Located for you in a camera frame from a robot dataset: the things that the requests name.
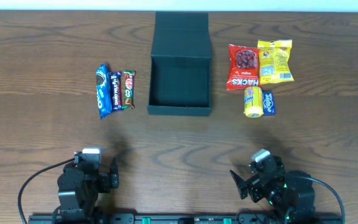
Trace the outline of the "yellow snack bag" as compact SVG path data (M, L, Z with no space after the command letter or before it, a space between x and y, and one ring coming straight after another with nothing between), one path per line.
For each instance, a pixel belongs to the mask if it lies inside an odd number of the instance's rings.
M258 40L260 84L293 82L288 66L292 40Z

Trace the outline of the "red Hacks candy bag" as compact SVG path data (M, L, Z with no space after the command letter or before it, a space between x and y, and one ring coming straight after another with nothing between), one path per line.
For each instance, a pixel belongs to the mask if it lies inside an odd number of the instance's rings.
M258 48L229 44L227 90L245 90L250 86L260 86L259 52Z

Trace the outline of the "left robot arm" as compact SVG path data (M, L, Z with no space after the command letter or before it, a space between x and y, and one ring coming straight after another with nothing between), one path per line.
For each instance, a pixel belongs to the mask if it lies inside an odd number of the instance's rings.
M58 178L58 198L63 222L88 222L93 218L98 195L119 187L116 160L109 171L100 173L100 154L77 152L74 161L63 168Z

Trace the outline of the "dark green box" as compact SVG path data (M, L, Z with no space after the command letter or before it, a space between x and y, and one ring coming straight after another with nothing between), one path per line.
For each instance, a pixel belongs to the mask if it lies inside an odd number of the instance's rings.
M208 13L156 12L150 57L148 113L209 116L212 49Z

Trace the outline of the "blue Oreo cookie pack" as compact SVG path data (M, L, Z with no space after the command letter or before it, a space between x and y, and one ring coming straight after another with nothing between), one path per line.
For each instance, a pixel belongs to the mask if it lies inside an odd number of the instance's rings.
M97 102L101 119L103 119L112 112L110 91L111 87L109 70L105 64L102 64L96 70Z

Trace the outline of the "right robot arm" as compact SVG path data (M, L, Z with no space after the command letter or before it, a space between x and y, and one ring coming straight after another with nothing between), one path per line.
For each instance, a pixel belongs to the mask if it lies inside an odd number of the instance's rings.
M249 164L252 177L244 180L230 171L241 199L250 197L254 203L266 199L280 221L305 222L315 215L315 192L304 172L286 173L281 157L259 156Z

